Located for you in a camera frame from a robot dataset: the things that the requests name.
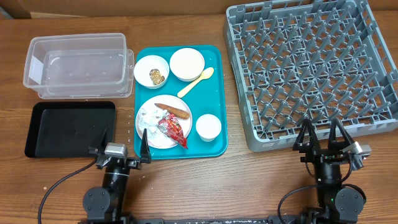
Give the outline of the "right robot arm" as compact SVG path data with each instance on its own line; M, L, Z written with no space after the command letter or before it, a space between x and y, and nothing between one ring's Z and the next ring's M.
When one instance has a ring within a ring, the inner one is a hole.
M318 207L307 208L297 223L356 223L366 203L366 195L356 185L345 181L352 171L363 168L370 155L348 134L340 121L331 121L328 147L321 148L315 128L306 118L293 150L303 153L301 162L312 164Z

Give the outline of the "white bowl with walnut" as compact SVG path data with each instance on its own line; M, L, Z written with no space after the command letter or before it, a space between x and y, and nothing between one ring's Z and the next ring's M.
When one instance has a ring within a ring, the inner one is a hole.
M149 73L152 69L157 68L165 77L165 80L160 85L154 85L150 79ZM141 58L134 68L134 78L142 86L149 89L156 89L162 87L169 76L169 64L167 61L158 55L148 55Z

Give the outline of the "white napkin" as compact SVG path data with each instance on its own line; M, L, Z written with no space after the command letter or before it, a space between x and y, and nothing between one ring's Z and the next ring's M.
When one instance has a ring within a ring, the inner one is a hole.
M158 122L168 115L168 112L163 109L145 109L139 110L138 128L143 132L144 128L147 129L148 141L153 145L162 144L166 139L166 135L158 128Z

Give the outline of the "red snack wrapper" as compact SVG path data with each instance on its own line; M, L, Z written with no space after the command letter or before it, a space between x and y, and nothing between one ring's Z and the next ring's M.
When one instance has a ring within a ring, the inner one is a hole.
M158 128L171 140L187 149L187 139L183 135L182 127L177 117L170 113L158 122Z

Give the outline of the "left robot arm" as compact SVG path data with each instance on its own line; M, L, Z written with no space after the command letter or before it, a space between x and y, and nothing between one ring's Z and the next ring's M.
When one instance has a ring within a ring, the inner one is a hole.
M95 166L104 169L101 187L89 189L83 197L87 218L84 223L137 223L129 212L123 212L130 170L140 170L143 164L152 162L147 131L142 134L140 158L129 157L124 144L105 143L106 133L98 146L90 146L88 152L96 156Z

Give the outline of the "pink bowl with rice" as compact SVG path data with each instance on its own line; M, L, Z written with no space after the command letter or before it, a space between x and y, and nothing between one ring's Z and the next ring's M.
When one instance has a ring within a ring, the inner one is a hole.
M205 67L203 55L193 48L182 48L170 58L170 69L181 81L192 82L197 79Z

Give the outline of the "white paper cup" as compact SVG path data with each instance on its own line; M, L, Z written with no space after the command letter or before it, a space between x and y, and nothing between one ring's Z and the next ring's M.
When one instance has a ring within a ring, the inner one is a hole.
M213 114L204 114L197 119L195 127L203 141L211 142L221 132L221 121Z

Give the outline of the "brown carrot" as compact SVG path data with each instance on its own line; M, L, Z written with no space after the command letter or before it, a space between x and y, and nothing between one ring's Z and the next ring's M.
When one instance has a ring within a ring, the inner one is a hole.
M190 114L184 110L180 110L178 108L174 108L169 105L165 105L162 103L155 103L156 107L161 108L163 110L167 110L169 113L174 114L176 117L181 118L181 119L188 119L190 117Z

